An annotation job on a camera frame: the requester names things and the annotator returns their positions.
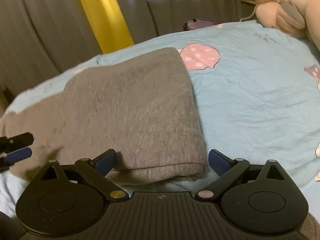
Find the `pink plush toy on bed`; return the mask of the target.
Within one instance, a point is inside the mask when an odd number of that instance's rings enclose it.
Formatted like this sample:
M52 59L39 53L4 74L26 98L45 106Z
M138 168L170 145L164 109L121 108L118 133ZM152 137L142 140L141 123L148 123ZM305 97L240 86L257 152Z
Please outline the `pink plush toy on bed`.
M319 0L254 0L257 20L267 28L308 38L319 47Z

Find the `yellow curtain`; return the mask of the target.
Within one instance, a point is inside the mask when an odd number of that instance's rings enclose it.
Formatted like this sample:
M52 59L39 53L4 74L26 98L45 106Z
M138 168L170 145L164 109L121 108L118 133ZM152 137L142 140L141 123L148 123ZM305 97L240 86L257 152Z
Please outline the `yellow curtain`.
M80 0L102 53L134 45L117 0Z

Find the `grey sweatpants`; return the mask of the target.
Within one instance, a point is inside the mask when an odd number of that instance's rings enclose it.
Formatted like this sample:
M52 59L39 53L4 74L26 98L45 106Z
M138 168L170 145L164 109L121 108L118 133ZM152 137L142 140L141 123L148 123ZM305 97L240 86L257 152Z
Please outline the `grey sweatpants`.
M32 156L10 172L32 180L50 159L72 164L108 149L117 163L107 175L121 185L193 181L207 165L191 81L175 48L90 67L62 92L1 118L1 135L29 132Z

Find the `grey curtain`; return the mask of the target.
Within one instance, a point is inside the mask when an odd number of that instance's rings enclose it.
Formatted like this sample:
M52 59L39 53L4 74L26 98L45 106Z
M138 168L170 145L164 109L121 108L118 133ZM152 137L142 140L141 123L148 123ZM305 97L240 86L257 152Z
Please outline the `grey curtain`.
M243 0L117 0L135 43L182 30L193 18L242 18ZM24 90L103 52L80 0L1 0L1 90Z

